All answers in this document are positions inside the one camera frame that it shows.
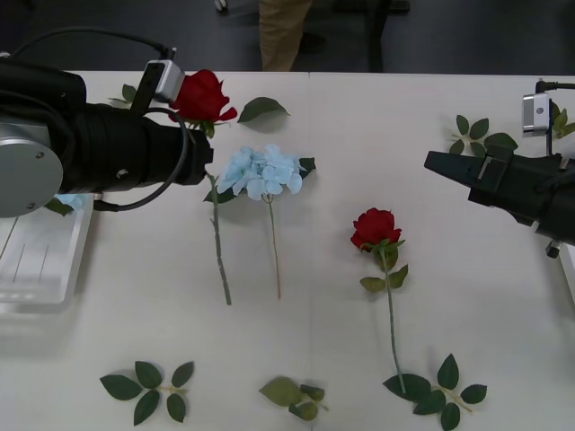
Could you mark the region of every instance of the leaf cluster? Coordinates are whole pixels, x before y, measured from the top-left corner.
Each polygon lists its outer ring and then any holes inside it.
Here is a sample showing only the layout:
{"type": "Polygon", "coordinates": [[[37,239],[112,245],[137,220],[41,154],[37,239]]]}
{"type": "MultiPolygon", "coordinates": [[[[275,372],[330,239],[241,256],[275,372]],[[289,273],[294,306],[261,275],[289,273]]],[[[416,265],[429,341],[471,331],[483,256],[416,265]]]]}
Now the leaf cluster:
{"type": "Polygon", "coordinates": [[[136,361],[135,368],[139,383],[119,374],[105,375],[100,379],[106,391],[116,400],[133,400],[143,391],[142,386],[148,389],[136,404],[134,426],[141,424],[152,416],[160,402],[160,391],[162,389],[167,389],[170,392],[170,396],[166,400],[166,407],[170,417],[177,422],[183,422],[186,417],[186,403],[181,393],[185,393],[187,390],[180,388],[193,375],[194,363],[188,362],[180,365],[173,372],[172,386],[169,388],[160,387],[163,379],[160,370],[155,365],[149,362],[136,361]]]}
{"type": "Polygon", "coordinates": [[[466,117],[458,115],[456,123],[461,136],[454,135],[457,140],[449,148],[449,153],[451,154],[461,154],[465,149],[464,141],[469,142],[475,157],[481,158],[485,156],[486,149],[489,149],[490,145],[504,146],[511,150],[518,148],[517,142],[507,133],[494,133],[487,136],[489,133],[489,119],[480,119],[470,126],[466,117]]]}
{"type": "Polygon", "coordinates": [[[439,386],[432,387],[426,378],[416,374],[403,374],[402,377],[405,392],[402,391],[398,375],[384,382],[384,386],[398,397],[415,402],[413,414],[440,414],[441,427],[444,431],[451,431],[459,425],[460,406],[471,411],[463,403],[478,404],[487,395],[487,386],[482,384],[467,386],[459,396],[451,392],[459,383],[459,367],[453,355],[449,355],[439,368],[437,376],[439,386]],[[446,395],[454,402],[447,402],[446,395]]]}
{"type": "Polygon", "coordinates": [[[306,384],[297,385],[288,377],[279,376],[269,381],[260,389],[268,400],[305,421],[317,418],[318,408],[322,405],[325,391],[306,384]]]}

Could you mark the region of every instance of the rose stem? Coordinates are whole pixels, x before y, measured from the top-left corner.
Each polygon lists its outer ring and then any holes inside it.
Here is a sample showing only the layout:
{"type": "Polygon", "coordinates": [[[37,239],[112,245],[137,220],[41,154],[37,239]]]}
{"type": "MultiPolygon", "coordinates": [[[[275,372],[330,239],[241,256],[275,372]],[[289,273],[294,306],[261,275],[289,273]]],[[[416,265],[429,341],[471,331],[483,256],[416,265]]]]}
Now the rose stem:
{"type": "Polygon", "coordinates": [[[219,237],[219,216],[217,210],[217,188],[216,188],[216,178],[206,172],[209,178],[209,183],[212,186],[212,203],[214,204],[214,218],[212,218],[212,225],[214,225],[214,231],[216,231],[216,255],[217,255],[217,265],[219,266],[219,275],[222,277],[222,283],[224,283],[224,293],[226,294],[226,303],[228,305],[232,304],[232,296],[230,295],[230,287],[227,284],[226,270],[224,269],[224,261],[222,261],[222,242],[219,237]]]}
{"type": "Polygon", "coordinates": [[[276,256],[276,280],[278,283],[278,299],[281,299],[281,284],[279,282],[279,260],[278,260],[278,246],[276,245],[276,226],[273,221],[273,208],[271,207],[271,202],[273,202],[273,196],[269,196],[268,200],[264,200],[270,207],[270,219],[271,219],[271,235],[273,238],[273,252],[276,256]]]}
{"type": "Polygon", "coordinates": [[[392,352],[394,353],[395,369],[397,370],[397,375],[399,377],[399,384],[402,387],[402,392],[405,393],[405,384],[403,383],[402,369],[399,366],[399,360],[397,359],[397,349],[395,348],[395,325],[394,325],[394,301],[392,300],[392,287],[389,285],[389,269],[387,268],[387,259],[385,258],[385,252],[383,250],[379,251],[381,254],[381,260],[384,263],[385,272],[385,288],[387,289],[387,301],[389,303],[389,326],[392,333],[392,352]]]}

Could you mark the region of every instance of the flower stem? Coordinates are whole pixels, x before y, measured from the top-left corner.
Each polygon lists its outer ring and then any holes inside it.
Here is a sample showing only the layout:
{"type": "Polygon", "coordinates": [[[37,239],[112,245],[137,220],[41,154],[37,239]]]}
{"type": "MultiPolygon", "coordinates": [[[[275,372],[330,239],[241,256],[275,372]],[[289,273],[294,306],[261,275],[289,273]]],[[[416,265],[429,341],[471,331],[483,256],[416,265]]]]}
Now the flower stem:
{"type": "Polygon", "coordinates": [[[446,393],[447,395],[449,395],[453,399],[453,401],[455,401],[459,405],[459,407],[467,410],[468,413],[473,413],[473,410],[469,409],[466,405],[463,404],[462,399],[460,397],[455,396],[453,393],[448,391],[446,388],[442,388],[441,386],[431,386],[431,389],[432,390],[440,390],[440,391],[446,393]]]}
{"type": "Polygon", "coordinates": [[[276,280],[278,284],[278,299],[281,299],[281,284],[279,282],[279,260],[278,260],[278,246],[276,244],[276,226],[273,220],[273,208],[271,207],[271,202],[273,198],[268,198],[267,204],[270,207],[270,219],[271,219],[271,235],[273,238],[273,252],[276,256],[276,280]]]}
{"type": "Polygon", "coordinates": [[[212,203],[214,204],[214,218],[212,218],[212,225],[214,225],[214,231],[216,232],[216,255],[217,255],[217,265],[219,266],[219,275],[222,277],[222,283],[224,284],[224,294],[226,295],[226,303],[228,305],[232,304],[232,296],[230,295],[230,287],[227,284],[226,270],[224,269],[224,261],[222,261],[222,242],[219,237],[219,217],[217,208],[217,188],[216,188],[216,177],[210,175],[206,172],[209,178],[209,183],[212,186],[212,203]]]}
{"type": "Polygon", "coordinates": [[[384,264],[385,272],[385,289],[387,290],[387,301],[389,303],[389,326],[392,334],[392,352],[394,353],[395,369],[397,370],[397,375],[399,377],[399,384],[402,387],[402,392],[405,393],[405,383],[403,383],[402,369],[399,366],[399,360],[397,359],[397,349],[395,347],[395,325],[394,325],[394,301],[392,299],[392,287],[389,285],[389,269],[387,268],[387,259],[385,258],[385,252],[380,250],[381,261],[384,264]]]}

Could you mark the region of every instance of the black cable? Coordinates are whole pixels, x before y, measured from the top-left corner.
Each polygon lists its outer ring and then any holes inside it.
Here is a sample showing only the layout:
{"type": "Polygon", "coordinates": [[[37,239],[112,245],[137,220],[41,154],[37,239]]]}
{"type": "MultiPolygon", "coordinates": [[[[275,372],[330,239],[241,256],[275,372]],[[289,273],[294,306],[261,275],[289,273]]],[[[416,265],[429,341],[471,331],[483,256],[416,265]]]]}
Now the black cable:
{"type": "MultiPolygon", "coordinates": [[[[67,143],[65,145],[64,151],[62,151],[62,153],[58,155],[58,157],[62,161],[63,167],[66,168],[72,162],[72,159],[74,158],[75,135],[74,135],[74,131],[70,128],[70,126],[68,125],[68,123],[64,119],[64,117],[62,117],[62,115],[60,115],[60,113],[57,110],[55,110],[54,108],[52,108],[50,105],[48,105],[47,103],[45,103],[39,99],[36,99],[34,97],[27,96],[25,94],[20,94],[18,92],[9,92],[7,90],[0,90],[0,97],[2,97],[2,96],[20,99],[22,101],[34,103],[36,105],[41,106],[44,109],[44,112],[42,112],[42,114],[44,114],[48,119],[50,119],[52,122],[52,125],[55,126],[60,131],[60,133],[63,134],[64,136],[66,136],[66,138],[67,138],[67,143]]],[[[15,107],[6,108],[5,106],[0,105],[0,110],[3,110],[4,112],[12,113],[12,114],[21,115],[23,117],[28,117],[28,118],[35,117],[34,111],[26,112],[23,110],[19,110],[18,108],[15,108],[15,107]]]]}
{"type": "Polygon", "coordinates": [[[178,121],[178,123],[180,124],[181,128],[180,159],[176,163],[176,166],[173,168],[173,171],[170,174],[170,176],[166,179],[166,181],[164,181],[164,184],[162,184],[158,189],[156,189],[150,195],[146,196],[143,199],[140,199],[138,202],[134,202],[133,204],[127,204],[127,205],[116,205],[111,204],[109,202],[104,202],[102,200],[96,200],[93,203],[93,209],[95,209],[96,211],[111,211],[117,213],[119,211],[129,211],[130,209],[143,207],[145,204],[149,204],[158,196],[160,196],[162,193],[164,193],[166,189],[170,187],[170,185],[175,181],[175,179],[180,174],[181,169],[183,168],[183,165],[186,161],[186,157],[188,156],[189,138],[191,138],[192,143],[195,145],[196,143],[194,142],[194,138],[186,128],[186,124],[183,118],[177,112],[173,110],[168,110],[166,108],[150,108],[149,110],[147,110],[146,113],[152,113],[152,112],[162,112],[163,114],[167,114],[175,118],[176,121],[178,121]]]}
{"type": "Polygon", "coordinates": [[[125,40],[132,40],[134,42],[143,43],[144,45],[147,45],[148,47],[152,47],[153,49],[155,49],[156,51],[158,51],[160,53],[160,55],[162,56],[162,59],[170,59],[171,60],[173,58],[173,55],[175,54],[174,51],[172,51],[170,48],[166,47],[165,45],[163,45],[159,42],[155,42],[153,40],[150,40],[147,38],[142,38],[139,36],[134,36],[132,34],[122,33],[120,31],[111,31],[111,30],[106,30],[106,29],[100,29],[98,27],[63,27],[61,29],[56,29],[56,30],[49,31],[49,32],[44,33],[44,34],[40,34],[39,36],[37,36],[36,38],[34,38],[32,40],[28,40],[27,42],[24,42],[24,44],[21,45],[20,47],[18,47],[12,53],[12,55],[10,57],[16,58],[16,57],[20,56],[23,51],[25,51],[26,49],[35,45],[36,43],[38,43],[42,40],[46,40],[46,39],[52,38],[54,36],[59,36],[60,34],[66,34],[66,33],[98,33],[98,34],[106,34],[108,36],[115,36],[117,38],[121,38],[121,39],[125,39],[125,40]]]}

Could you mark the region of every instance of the rose bloom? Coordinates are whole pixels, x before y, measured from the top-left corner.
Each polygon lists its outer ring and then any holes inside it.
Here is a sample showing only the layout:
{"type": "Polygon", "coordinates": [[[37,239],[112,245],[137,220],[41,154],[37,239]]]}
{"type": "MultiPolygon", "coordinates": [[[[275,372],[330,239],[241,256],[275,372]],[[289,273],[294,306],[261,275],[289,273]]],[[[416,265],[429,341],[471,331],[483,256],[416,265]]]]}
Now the rose bloom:
{"type": "Polygon", "coordinates": [[[360,250],[363,244],[377,245],[383,240],[389,240],[390,244],[397,242],[402,234],[401,229],[395,229],[395,218],[391,211],[376,208],[360,215],[358,221],[353,222],[353,226],[356,232],[351,237],[351,242],[360,250]]]}
{"type": "Polygon", "coordinates": [[[237,117],[237,110],[230,108],[223,114],[222,109],[230,102],[222,93],[222,84],[209,70],[200,70],[183,79],[180,93],[172,108],[179,110],[184,119],[196,121],[228,121],[237,117]]]}

